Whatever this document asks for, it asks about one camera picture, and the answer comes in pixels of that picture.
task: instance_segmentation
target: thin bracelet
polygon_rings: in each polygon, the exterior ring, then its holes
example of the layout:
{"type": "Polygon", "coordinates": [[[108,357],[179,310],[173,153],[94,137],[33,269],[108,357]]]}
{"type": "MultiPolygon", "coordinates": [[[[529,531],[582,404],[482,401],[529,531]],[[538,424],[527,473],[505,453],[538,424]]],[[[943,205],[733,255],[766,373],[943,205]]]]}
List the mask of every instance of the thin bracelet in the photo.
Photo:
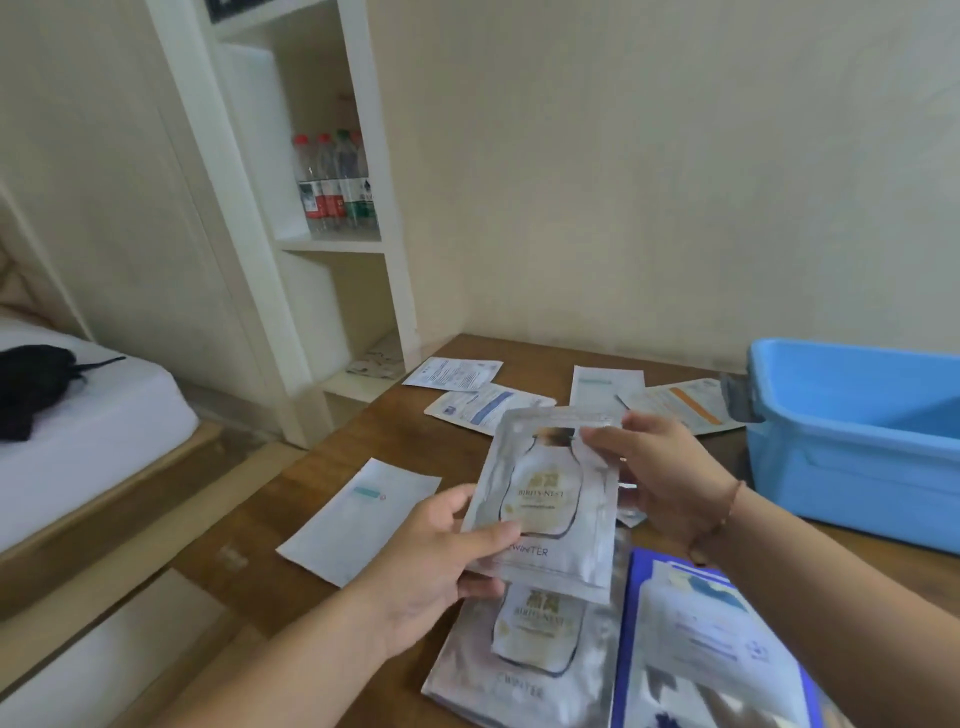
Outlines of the thin bracelet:
{"type": "Polygon", "coordinates": [[[715,536],[717,533],[719,533],[723,529],[725,525],[727,525],[727,521],[730,520],[730,516],[733,513],[733,505],[736,503],[736,496],[740,492],[740,488],[743,487],[744,485],[746,485],[746,483],[744,483],[742,480],[737,480],[736,484],[733,486],[733,489],[731,490],[731,496],[730,496],[730,506],[727,508],[727,515],[724,516],[723,519],[721,519],[721,521],[717,523],[713,528],[708,529],[707,531],[700,534],[699,536],[693,537],[693,540],[690,542],[689,548],[686,550],[686,558],[690,560],[693,566],[705,567],[709,563],[707,559],[701,558],[702,554],[699,551],[698,545],[701,542],[705,541],[706,539],[709,539],[715,536]]]}

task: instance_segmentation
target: white bedsheet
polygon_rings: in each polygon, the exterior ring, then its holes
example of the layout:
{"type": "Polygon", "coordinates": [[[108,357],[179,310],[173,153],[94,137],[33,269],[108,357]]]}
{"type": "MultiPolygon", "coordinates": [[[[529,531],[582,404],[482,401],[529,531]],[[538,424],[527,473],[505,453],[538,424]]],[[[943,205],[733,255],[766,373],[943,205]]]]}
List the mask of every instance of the white bedsheet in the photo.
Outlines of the white bedsheet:
{"type": "MultiPolygon", "coordinates": [[[[24,344],[69,349],[81,364],[118,355],[73,336],[0,320],[0,352],[24,344]]],[[[28,442],[0,442],[0,552],[150,465],[197,428],[197,415],[157,364],[131,357],[85,377],[36,417],[28,442]]]]}

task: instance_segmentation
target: water bottle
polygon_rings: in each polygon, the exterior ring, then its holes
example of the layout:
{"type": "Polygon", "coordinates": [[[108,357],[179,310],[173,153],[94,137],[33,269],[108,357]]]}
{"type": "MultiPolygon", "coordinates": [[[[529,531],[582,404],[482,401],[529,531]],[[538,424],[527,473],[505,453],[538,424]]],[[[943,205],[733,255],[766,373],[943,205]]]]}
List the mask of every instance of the water bottle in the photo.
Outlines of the water bottle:
{"type": "Polygon", "coordinates": [[[363,189],[360,173],[357,169],[357,148],[350,141],[350,132],[337,130],[337,144],[333,150],[340,178],[340,189],[344,195],[344,207],[347,209],[347,224],[352,228],[363,227],[363,189]]]}
{"type": "Polygon", "coordinates": [[[317,173],[314,145],[306,134],[297,134],[294,137],[294,152],[297,157],[297,188],[300,190],[300,202],[303,205],[303,214],[306,215],[306,225],[310,232],[329,230],[330,220],[326,214],[326,202],[320,186],[320,176],[317,173]]]}
{"type": "Polygon", "coordinates": [[[330,227],[339,228],[346,222],[347,208],[344,206],[344,194],[337,179],[339,175],[333,139],[328,133],[317,137],[317,174],[320,176],[320,189],[323,191],[330,227]]]}
{"type": "Polygon", "coordinates": [[[360,179],[360,194],[363,198],[364,227],[376,230],[376,209],[373,207],[373,191],[370,186],[370,169],[367,167],[367,150],[363,145],[363,135],[359,132],[350,133],[350,141],[357,148],[357,174],[360,179]]]}

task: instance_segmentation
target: left hand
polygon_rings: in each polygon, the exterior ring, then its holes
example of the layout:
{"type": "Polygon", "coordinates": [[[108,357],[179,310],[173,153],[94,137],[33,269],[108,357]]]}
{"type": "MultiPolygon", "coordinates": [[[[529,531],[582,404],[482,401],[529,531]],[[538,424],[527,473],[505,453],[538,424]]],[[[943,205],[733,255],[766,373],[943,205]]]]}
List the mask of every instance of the left hand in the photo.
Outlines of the left hand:
{"type": "Polygon", "coordinates": [[[503,596],[500,579],[464,574],[474,559],[491,556],[520,538],[518,522],[460,533],[454,514],[475,485],[458,485],[418,503],[390,541],[346,589],[372,600],[384,628],[385,656],[412,646],[458,599],[503,596]]]}

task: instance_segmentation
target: blue plastic tub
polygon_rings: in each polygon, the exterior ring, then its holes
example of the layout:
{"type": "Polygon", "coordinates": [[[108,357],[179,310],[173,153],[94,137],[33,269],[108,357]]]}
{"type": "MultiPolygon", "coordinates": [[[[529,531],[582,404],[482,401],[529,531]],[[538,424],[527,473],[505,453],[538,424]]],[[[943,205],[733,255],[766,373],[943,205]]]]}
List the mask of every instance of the blue plastic tub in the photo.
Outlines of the blue plastic tub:
{"type": "Polygon", "coordinates": [[[960,356],[750,347],[759,493],[799,516],[960,553],[960,356]]]}

